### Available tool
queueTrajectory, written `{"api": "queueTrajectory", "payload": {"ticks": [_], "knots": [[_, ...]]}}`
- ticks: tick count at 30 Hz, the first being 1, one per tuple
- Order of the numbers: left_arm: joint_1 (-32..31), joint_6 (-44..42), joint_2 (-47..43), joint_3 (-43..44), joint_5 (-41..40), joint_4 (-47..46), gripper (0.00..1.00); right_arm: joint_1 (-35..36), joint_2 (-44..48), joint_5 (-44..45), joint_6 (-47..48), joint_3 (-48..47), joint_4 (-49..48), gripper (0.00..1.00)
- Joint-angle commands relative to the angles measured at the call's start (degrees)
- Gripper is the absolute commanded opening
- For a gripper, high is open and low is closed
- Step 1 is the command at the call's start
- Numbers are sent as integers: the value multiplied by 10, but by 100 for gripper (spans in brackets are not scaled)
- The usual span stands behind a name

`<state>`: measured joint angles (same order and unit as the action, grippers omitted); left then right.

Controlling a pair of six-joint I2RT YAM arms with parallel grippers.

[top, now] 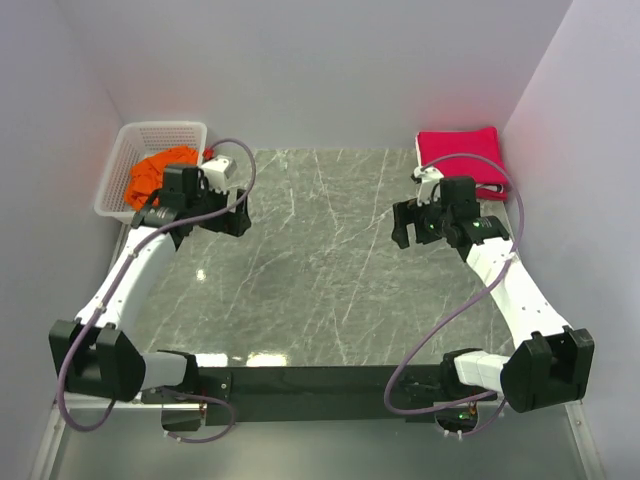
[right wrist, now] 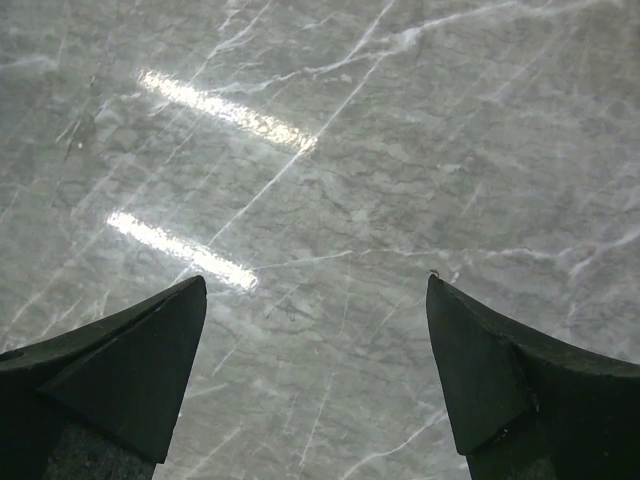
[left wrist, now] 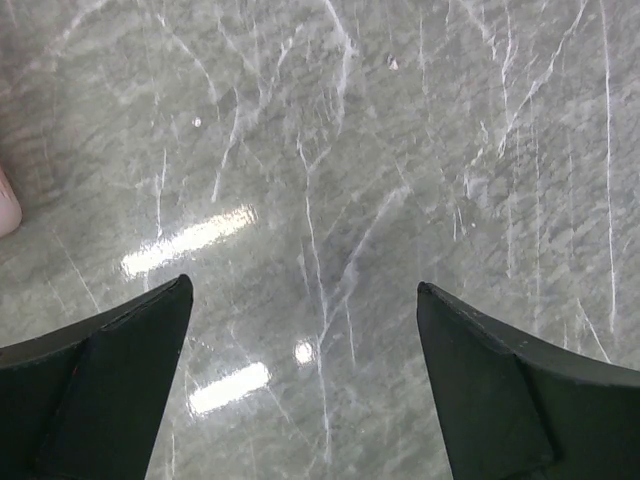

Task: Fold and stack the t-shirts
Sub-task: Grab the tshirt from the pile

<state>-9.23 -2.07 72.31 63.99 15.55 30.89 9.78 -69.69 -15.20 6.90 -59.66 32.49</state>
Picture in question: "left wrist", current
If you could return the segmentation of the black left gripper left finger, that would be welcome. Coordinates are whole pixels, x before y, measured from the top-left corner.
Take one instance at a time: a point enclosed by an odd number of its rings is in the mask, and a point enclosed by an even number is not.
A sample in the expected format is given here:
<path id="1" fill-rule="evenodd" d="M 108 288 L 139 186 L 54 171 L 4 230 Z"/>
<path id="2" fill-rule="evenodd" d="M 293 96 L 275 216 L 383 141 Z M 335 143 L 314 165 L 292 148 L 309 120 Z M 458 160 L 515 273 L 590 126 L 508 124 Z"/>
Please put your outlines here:
<path id="1" fill-rule="evenodd" d="M 182 274 L 2 348 L 2 478 L 144 478 L 192 306 Z"/>

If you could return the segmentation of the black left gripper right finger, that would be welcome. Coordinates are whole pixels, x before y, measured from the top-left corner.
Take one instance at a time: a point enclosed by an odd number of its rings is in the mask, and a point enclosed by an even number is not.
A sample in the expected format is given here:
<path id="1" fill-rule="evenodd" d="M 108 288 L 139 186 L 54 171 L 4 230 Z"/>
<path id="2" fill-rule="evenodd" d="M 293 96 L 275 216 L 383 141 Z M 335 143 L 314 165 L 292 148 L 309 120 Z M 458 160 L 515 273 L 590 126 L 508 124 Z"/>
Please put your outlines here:
<path id="1" fill-rule="evenodd" d="M 434 284 L 417 324 L 456 479 L 636 479 L 639 374 L 490 317 Z"/>

